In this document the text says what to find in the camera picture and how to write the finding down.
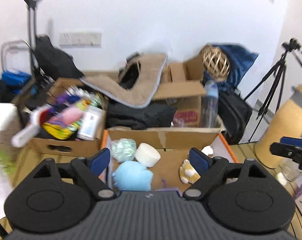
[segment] tripod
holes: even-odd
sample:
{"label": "tripod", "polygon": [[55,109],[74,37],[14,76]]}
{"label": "tripod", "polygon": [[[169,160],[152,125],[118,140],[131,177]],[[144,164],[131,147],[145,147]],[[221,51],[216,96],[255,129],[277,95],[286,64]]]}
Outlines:
{"label": "tripod", "polygon": [[278,103],[276,106],[276,110],[275,112],[279,109],[280,104],[281,104],[281,99],[282,99],[282,93],[283,93],[283,88],[284,88],[284,80],[285,80],[285,72],[286,72],[286,56],[289,52],[292,52],[293,56],[295,57],[295,59],[297,60],[297,62],[299,63],[300,67],[302,67],[302,61],[300,60],[300,58],[294,53],[294,50],[298,50],[301,54],[302,54],[302,46],[298,43],[297,39],[292,38],[290,40],[289,43],[284,42],[282,44],[282,47],[285,49],[284,53],[281,55],[280,60],[278,60],[278,62],[276,62],[274,64],[274,66],[267,72],[267,74],[262,78],[262,80],[256,85],[256,87],[244,98],[244,101],[246,101],[269,77],[270,75],[272,75],[275,77],[274,82],[272,84],[272,87],[263,103],[263,105],[261,106],[261,108],[258,111],[257,114],[257,118],[258,119],[261,116],[261,119],[259,120],[256,128],[254,129],[254,132],[252,133],[250,139],[248,142],[251,141],[253,135],[255,134],[257,128],[259,127],[262,119],[264,118],[264,116],[266,115],[270,103],[272,101],[272,98],[274,96],[275,90],[278,87],[278,84],[281,80],[281,87],[280,87],[280,94],[278,96]]}

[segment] ribbed gray surface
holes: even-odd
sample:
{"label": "ribbed gray surface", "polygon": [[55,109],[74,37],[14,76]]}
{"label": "ribbed gray surface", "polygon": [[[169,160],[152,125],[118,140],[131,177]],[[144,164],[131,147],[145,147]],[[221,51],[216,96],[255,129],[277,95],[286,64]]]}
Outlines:
{"label": "ribbed gray surface", "polygon": [[287,232],[248,236],[215,223],[198,202],[172,192],[122,192],[121,197],[99,202],[79,225],[49,235],[14,230],[6,240],[293,240]]}

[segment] gray band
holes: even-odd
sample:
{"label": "gray band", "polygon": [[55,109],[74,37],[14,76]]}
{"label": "gray band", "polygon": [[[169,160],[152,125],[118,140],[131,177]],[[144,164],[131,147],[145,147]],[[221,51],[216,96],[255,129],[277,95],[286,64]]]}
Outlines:
{"label": "gray band", "polygon": [[291,96],[291,99],[302,108],[302,93],[295,89],[295,93]]}

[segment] blue gripper pad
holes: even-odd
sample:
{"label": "blue gripper pad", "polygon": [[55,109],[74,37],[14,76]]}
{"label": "blue gripper pad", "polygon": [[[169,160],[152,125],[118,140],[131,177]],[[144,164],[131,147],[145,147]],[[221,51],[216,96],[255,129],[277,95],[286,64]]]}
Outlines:
{"label": "blue gripper pad", "polygon": [[213,160],[197,148],[189,151],[189,161],[200,176],[213,165]]}
{"label": "blue gripper pad", "polygon": [[100,174],[107,168],[107,166],[110,163],[110,150],[107,148],[104,148],[99,151],[98,156],[94,158],[94,160],[91,163],[90,171],[96,175],[100,176]]}
{"label": "blue gripper pad", "polygon": [[292,137],[282,137],[280,143],[290,144],[302,148],[302,139]]}

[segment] wicker lantern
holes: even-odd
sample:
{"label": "wicker lantern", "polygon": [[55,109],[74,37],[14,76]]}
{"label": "wicker lantern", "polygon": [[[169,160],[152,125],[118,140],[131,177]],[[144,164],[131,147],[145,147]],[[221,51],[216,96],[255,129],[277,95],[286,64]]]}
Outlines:
{"label": "wicker lantern", "polygon": [[227,79],[230,72],[230,62],[219,47],[205,45],[200,55],[205,70],[215,82],[223,82]]}

